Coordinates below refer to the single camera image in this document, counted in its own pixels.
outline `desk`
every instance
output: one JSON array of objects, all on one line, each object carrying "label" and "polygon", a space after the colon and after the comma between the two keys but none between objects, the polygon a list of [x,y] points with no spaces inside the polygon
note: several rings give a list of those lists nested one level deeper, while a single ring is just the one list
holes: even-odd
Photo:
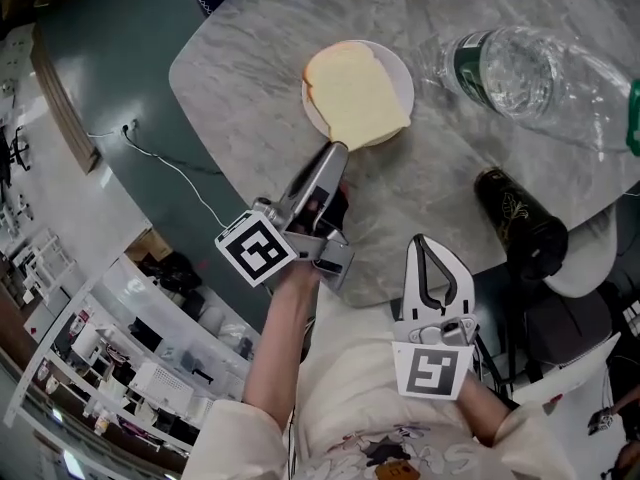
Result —
[{"label": "desk", "polygon": [[438,41],[510,24],[563,29],[638,75],[637,16],[640,0],[226,0],[179,54],[169,80],[209,153],[251,204],[279,197],[326,140],[300,99],[300,75],[314,53],[360,38],[406,62],[416,92],[411,127],[355,152],[346,172],[345,234],[356,256],[341,296],[365,306],[401,295],[406,247],[418,232],[474,273],[505,261],[473,193],[487,166],[501,165],[570,229],[640,179],[630,154],[558,143],[438,87],[429,74]]}]

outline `wooden trim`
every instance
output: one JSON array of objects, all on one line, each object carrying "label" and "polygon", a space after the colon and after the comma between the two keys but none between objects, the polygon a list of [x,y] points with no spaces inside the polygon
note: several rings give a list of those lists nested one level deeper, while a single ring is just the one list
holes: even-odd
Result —
[{"label": "wooden trim", "polygon": [[64,140],[82,171],[85,174],[90,173],[100,160],[100,152],[87,137],[80,118],[62,86],[60,78],[58,78],[53,63],[47,55],[44,37],[38,25],[33,29],[31,62],[44,97],[51,109],[51,114],[60,128]]}]

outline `green bottle cap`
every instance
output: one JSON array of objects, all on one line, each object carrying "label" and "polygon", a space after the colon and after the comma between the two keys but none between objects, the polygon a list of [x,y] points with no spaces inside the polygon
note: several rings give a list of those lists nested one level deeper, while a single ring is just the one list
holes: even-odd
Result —
[{"label": "green bottle cap", "polygon": [[640,156],[640,80],[631,82],[627,146],[635,156]]}]

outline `forearm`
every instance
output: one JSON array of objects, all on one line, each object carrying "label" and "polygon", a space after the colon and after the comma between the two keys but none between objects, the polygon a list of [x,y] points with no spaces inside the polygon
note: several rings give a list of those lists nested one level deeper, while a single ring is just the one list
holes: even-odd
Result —
[{"label": "forearm", "polygon": [[313,286],[284,283],[275,292],[243,401],[262,409],[285,429],[293,410],[304,329]]},{"label": "forearm", "polygon": [[640,386],[636,386],[631,391],[629,391],[626,395],[624,395],[620,400],[618,400],[613,407],[611,407],[611,414],[618,414],[620,409],[626,407],[631,402],[635,402],[640,400]]},{"label": "forearm", "polygon": [[462,384],[457,405],[473,434],[485,446],[493,445],[500,425],[511,412],[471,373]]}]

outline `teal wall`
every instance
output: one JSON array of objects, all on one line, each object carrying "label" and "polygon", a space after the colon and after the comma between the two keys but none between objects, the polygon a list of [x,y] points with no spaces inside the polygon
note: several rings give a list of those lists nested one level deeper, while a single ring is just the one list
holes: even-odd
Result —
[{"label": "teal wall", "polygon": [[[184,169],[202,197],[231,222],[245,205],[217,172],[178,105],[169,67],[204,21],[196,0],[67,0],[39,18],[48,53],[88,133],[101,134],[135,118],[138,143],[197,167]],[[220,231],[186,181],[118,136],[96,143],[154,227],[185,254],[205,284],[261,331],[268,306],[214,245]]]}]

